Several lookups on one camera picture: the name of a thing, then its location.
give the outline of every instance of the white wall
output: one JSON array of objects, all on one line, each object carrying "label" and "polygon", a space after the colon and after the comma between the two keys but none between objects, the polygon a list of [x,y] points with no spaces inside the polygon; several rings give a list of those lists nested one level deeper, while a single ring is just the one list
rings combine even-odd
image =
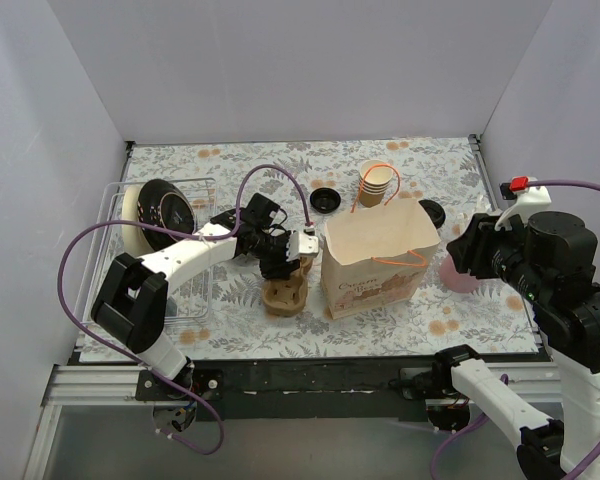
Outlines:
[{"label": "white wall", "polygon": [[[600,183],[600,0],[554,0],[483,137],[491,180],[520,174]],[[599,239],[600,194],[550,191]]]},{"label": "white wall", "polygon": [[[0,0],[0,479],[20,478],[54,362],[75,328],[55,295],[124,143],[44,0]],[[73,302],[80,249],[68,279]]]},{"label": "white wall", "polygon": [[550,0],[50,0],[139,143],[481,133]]}]

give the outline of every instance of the plastic tray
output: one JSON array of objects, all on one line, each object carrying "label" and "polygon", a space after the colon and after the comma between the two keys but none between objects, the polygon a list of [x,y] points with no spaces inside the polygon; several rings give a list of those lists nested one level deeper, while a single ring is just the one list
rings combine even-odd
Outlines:
[{"label": "plastic tray", "polygon": [[[213,178],[194,178],[170,180],[178,187],[191,203],[198,228],[204,225],[216,213],[217,183]],[[120,219],[124,193],[130,185],[142,185],[144,182],[110,183],[104,190],[98,223]],[[83,323],[91,323],[89,317],[91,305],[104,281],[111,261],[123,253],[120,225],[112,225],[96,230],[91,242],[85,273],[78,295],[78,318]],[[209,313],[211,302],[212,270],[207,269],[185,282],[173,292],[167,301],[165,323],[188,322],[191,319],[205,317]]]}]

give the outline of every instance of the paper cup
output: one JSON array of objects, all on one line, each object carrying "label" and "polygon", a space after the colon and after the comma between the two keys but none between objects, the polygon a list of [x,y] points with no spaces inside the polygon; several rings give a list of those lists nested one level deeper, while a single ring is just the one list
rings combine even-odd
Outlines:
[{"label": "paper cup", "polygon": [[382,202],[384,192],[382,193],[367,193],[364,190],[360,193],[360,203],[367,208],[375,207]]},{"label": "paper cup", "polygon": [[[363,181],[364,176],[371,167],[374,165],[382,165],[383,163],[386,162],[381,162],[380,160],[367,160],[360,165],[360,169],[358,170],[360,173],[360,181]],[[369,172],[367,178],[364,179],[364,183],[369,186],[386,185],[389,183],[389,180],[391,180],[391,177],[393,177],[393,170],[390,168],[374,168]]]},{"label": "paper cup", "polygon": [[384,193],[389,188],[389,185],[384,185],[382,187],[370,186],[366,183],[362,184],[362,191],[367,193]]}]

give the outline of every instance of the brown paper bag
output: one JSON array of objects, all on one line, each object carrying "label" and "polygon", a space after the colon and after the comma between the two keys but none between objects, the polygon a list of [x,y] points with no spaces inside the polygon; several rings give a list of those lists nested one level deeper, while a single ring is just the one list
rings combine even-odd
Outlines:
[{"label": "brown paper bag", "polygon": [[438,249],[418,201],[392,198],[365,210],[354,204],[325,225],[321,283],[333,318],[410,299]]}]

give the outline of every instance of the orange dot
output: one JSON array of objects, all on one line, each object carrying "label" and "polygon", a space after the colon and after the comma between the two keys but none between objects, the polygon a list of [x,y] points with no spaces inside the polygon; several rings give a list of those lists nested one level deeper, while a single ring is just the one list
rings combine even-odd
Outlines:
[{"label": "orange dot", "polygon": [[192,203],[192,207],[194,210],[200,210],[201,208],[204,208],[207,204],[207,201],[202,199],[202,198],[196,198],[193,203]]},{"label": "orange dot", "polygon": [[198,332],[198,340],[208,340],[211,336],[211,332],[208,328],[203,328]]},{"label": "orange dot", "polygon": [[457,320],[449,320],[447,322],[447,328],[452,332],[455,332],[457,329],[460,328],[460,323]]},{"label": "orange dot", "polygon": [[440,320],[434,320],[429,324],[429,332],[436,337],[441,337],[444,335],[445,331],[446,329],[444,323],[442,323]]},{"label": "orange dot", "polygon": [[196,341],[196,332],[193,330],[185,330],[180,334],[180,343],[183,345],[193,345]]},{"label": "orange dot", "polygon": [[507,297],[507,307],[515,312],[519,312],[524,308],[524,304],[522,303],[522,299],[517,295],[509,295]]}]

